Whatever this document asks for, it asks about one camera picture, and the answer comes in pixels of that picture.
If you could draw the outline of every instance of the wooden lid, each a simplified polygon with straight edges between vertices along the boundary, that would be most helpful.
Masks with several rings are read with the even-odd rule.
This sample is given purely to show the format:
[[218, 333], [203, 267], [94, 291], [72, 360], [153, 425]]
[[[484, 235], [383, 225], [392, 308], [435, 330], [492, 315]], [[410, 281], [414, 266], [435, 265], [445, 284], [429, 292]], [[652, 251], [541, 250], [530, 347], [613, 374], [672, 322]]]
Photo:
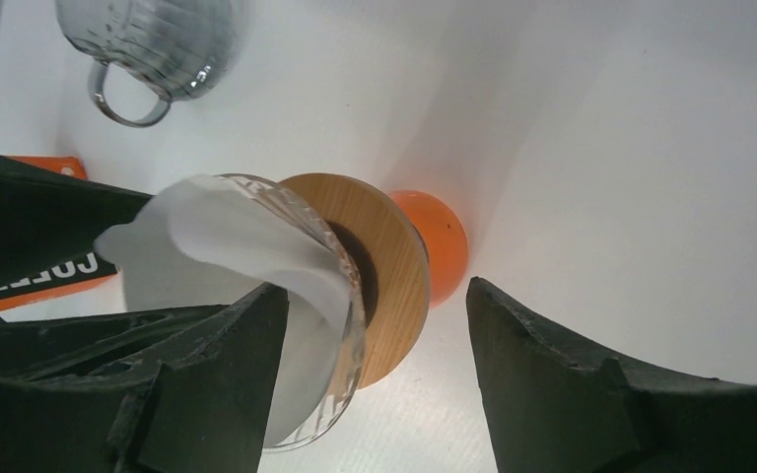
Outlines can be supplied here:
[[[368, 314], [359, 382], [359, 387], [369, 386], [396, 368], [425, 325], [429, 301], [425, 246], [393, 201], [365, 182], [344, 175], [313, 173], [289, 177], [281, 184], [303, 197], [333, 230], [340, 226], [346, 229], [344, 234], [349, 234], [336, 230], [363, 273], [368, 312], [375, 304], [372, 316]], [[353, 242], [345, 240], [352, 237], [369, 255], [369, 261], [357, 254], [360, 251], [350, 250]], [[375, 290], [372, 303], [368, 294], [371, 289]]]

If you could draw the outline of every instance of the orange box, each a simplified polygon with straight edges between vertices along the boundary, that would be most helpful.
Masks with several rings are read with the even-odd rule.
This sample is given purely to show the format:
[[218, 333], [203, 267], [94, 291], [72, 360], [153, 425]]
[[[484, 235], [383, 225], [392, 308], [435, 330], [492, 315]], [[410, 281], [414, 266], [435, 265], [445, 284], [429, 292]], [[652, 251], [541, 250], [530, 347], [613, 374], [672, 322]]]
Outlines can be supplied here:
[[[88, 178], [78, 158], [47, 156], [11, 156], [9, 158], [75, 178]], [[117, 274], [117, 269], [113, 264], [91, 252], [0, 288], [0, 310], [86, 291], [115, 274]]]

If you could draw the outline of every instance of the glass pitcher handle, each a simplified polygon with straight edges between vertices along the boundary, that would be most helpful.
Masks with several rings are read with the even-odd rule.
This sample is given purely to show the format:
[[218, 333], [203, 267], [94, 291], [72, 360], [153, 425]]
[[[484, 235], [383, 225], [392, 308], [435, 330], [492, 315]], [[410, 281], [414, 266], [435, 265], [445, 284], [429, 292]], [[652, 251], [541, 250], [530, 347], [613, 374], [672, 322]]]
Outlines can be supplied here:
[[89, 73], [89, 95], [91, 96], [94, 105], [100, 109], [100, 111], [112, 120], [122, 125], [131, 126], [133, 128], [146, 128], [152, 126], [162, 120], [170, 111], [171, 102], [158, 97], [158, 103], [152, 108], [152, 111], [147, 113], [146, 116], [139, 120], [128, 120], [118, 115], [105, 100], [105, 93], [103, 92], [103, 85], [105, 84], [105, 76], [108, 74], [108, 62], [95, 61], [92, 66], [91, 73]]

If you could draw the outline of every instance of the paper coffee filter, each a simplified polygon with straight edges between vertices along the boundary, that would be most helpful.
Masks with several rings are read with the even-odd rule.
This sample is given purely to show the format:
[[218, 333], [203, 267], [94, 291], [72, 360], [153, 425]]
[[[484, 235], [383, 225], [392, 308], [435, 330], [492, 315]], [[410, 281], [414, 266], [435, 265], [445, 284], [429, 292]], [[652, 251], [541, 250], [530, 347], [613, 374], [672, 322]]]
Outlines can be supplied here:
[[264, 446], [290, 435], [325, 395], [350, 305], [338, 258], [225, 181], [196, 175], [166, 188], [95, 247], [121, 268], [129, 310], [232, 304], [262, 281], [289, 290]]

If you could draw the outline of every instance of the white table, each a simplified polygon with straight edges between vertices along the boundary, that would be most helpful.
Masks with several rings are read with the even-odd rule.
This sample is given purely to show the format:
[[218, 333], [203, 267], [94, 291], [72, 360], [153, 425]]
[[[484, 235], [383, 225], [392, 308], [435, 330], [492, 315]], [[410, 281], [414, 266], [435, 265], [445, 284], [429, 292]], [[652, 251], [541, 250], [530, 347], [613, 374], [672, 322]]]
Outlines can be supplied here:
[[[470, 275], [631, 356], [757, 382], [757, 2], [255, 0], [233, 74], [146, 130], [94, 110], [52, 3], [5, 0], [0, 153], [148, 192], [307, 171], [429, 191], [467, 223]], [[122, 73], [108, 88], [151, 103]], [[8, 315], [115, 311], [118, 289]], [[496, 471], [463, 296], [260, 471]]]

